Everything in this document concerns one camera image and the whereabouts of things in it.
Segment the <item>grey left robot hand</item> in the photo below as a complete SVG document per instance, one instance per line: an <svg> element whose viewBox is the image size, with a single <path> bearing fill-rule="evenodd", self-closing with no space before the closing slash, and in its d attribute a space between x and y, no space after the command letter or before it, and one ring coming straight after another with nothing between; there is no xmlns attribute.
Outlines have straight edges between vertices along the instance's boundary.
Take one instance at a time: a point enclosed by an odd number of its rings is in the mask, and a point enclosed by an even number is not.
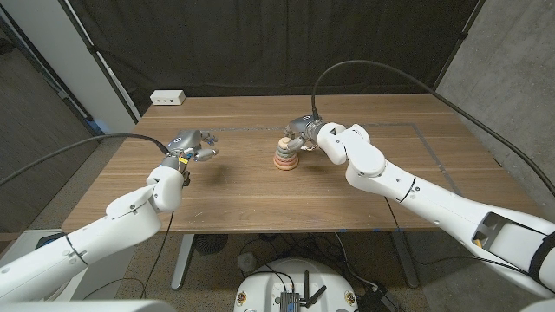
<svg viewBox="0 0 555 312"><path fill-rule="evenodd" d="M219 151L214 148L218 139L207 131L181 130L167 146L168 153L160 166L184 172L190 161L207 161Z"/></svg>

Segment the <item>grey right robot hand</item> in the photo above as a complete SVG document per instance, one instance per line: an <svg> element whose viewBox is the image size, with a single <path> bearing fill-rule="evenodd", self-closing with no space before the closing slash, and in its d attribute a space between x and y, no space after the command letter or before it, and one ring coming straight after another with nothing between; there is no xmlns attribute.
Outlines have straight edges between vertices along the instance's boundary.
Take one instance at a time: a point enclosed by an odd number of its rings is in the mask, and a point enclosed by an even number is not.
<svg viewBox="0 0 555 312"><path fill-rule="evenodd" d="M285 128L284 136L290 139L287 149L291 151L312 151L317 148L317 135L324 121L312 115L292 120Z"/></svg>

